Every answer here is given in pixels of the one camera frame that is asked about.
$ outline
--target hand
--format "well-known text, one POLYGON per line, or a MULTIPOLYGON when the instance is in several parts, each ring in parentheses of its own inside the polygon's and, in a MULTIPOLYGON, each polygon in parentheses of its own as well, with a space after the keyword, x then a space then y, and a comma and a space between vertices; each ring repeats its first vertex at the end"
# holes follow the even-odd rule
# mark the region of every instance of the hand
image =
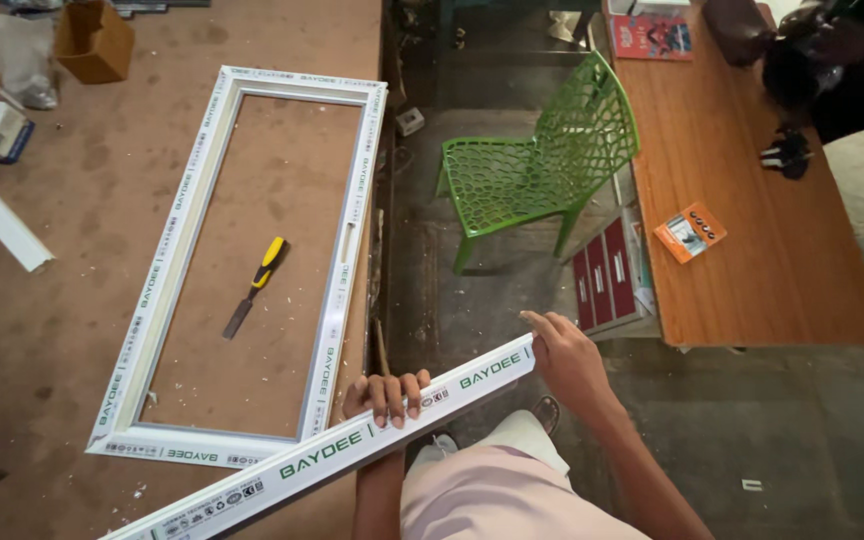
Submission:
POLYGON ((520 315, 534 328, 535 366, 563 405, 594 430, 628 418, 609 386, 598 347, 582 330, 558 313, 520 315))
POLYGON ((381 376, 373 374, 369 378, 359 375, 359 378, 348 386, 345 401, 342 402, 342 414, 345 418, 372 410, 375 424, 385 428, 386 415, 391 416, 391 424, 398 429, 405 426, 405 409, 402 406, 402 391, 408 398, 409 418, 419 418, 419 403, 422 399, 420 390, 429 386, 431 376, 425 369, 416 374, 403 374, 395 377, 390 374, 381 376))
POLYGON ((816 58, 829 66, 851 66, 864 62, 864 23, 838 17, 819 29, 816 58))

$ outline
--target pink shirt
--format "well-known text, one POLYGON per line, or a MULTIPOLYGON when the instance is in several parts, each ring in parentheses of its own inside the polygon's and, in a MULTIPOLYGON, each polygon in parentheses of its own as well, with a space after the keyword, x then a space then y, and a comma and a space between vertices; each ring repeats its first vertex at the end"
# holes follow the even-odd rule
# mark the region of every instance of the pink shirt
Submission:
POLYGON ((508 447, 466 448, 402 487, 404 540, 647 540, 572 491, 548 465, 508 447))

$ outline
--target red magazine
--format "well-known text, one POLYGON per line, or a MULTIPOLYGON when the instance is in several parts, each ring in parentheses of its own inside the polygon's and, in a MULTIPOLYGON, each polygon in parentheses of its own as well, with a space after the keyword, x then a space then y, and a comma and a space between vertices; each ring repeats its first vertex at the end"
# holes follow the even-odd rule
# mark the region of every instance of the red magazine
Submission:
POLYGON ((612 43, 619 58, 692 60, 686 19, 654 13, 612 15, 612 43))

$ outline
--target wooden table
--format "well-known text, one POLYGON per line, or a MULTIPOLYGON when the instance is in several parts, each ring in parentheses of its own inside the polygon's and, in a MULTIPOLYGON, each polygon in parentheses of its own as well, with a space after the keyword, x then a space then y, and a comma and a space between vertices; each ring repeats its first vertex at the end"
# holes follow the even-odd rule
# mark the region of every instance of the wooden table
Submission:
POLYGON ((760 166, 779 119, 758 69, 726 64, 697 4, 692 61, 617 58, 662 338, 674 346, 864 344, 864 259, 814 129, 799 181, 760 166), (679 264, 652 233, 701 201, 728 236, 679 264))
MULTIPOLYGON (((376 80, 380 20, 376 0, 139 14, 127 80, 62 72, 58 107, 30 113, 37 127, 18 163, 0 165, 0 196, 57 259, 29 274, 0 244, 0 538, 96 538, 233 472, 84 449, 219 67, 376 80)), ((147 403, 145 419, 280 435, 305 390, 317 265, 332 253, 357 115, 249 97, 238 123, 152 384, 162 407, 147 403), (295 249, 221 349, 276 234, 295 249)), ((337 391, 362 371, 368 259, 362 249, 337 391)), ((342 538, 353 506, 354 474, 240 536, 342 538)))

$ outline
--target orange package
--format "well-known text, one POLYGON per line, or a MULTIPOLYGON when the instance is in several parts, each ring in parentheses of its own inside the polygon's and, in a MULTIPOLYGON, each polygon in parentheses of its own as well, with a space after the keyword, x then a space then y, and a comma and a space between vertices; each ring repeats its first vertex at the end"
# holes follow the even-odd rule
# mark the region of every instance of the orange package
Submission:
POLYGON ((676 261, 684 264, 725 239, 726 229, 705 204, 695 202, 655 227, 655 235, 672 252, 676 261))

